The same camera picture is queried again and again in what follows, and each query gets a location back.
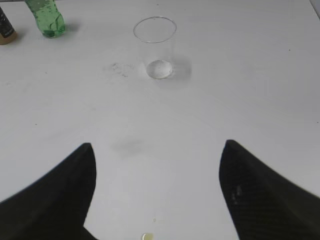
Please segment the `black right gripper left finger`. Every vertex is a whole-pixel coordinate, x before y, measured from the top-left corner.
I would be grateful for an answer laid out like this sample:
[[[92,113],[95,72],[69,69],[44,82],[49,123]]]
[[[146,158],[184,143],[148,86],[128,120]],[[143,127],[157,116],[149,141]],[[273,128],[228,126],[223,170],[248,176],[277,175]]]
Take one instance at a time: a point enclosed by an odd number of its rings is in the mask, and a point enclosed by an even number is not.
[[[95,239],[84,224],[96,178],[93,147],[83,143],[40,179],[0,203],[0,238]]]

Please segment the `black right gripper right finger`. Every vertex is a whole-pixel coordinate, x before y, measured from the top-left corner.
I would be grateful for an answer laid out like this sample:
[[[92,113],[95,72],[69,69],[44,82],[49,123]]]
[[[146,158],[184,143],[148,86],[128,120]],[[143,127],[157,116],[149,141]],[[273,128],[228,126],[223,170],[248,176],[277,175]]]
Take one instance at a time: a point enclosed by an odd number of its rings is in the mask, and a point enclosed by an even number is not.
[[[219,183],[241,240],[318,240],[320,199],[268,167],[235,140],[220,158]]]

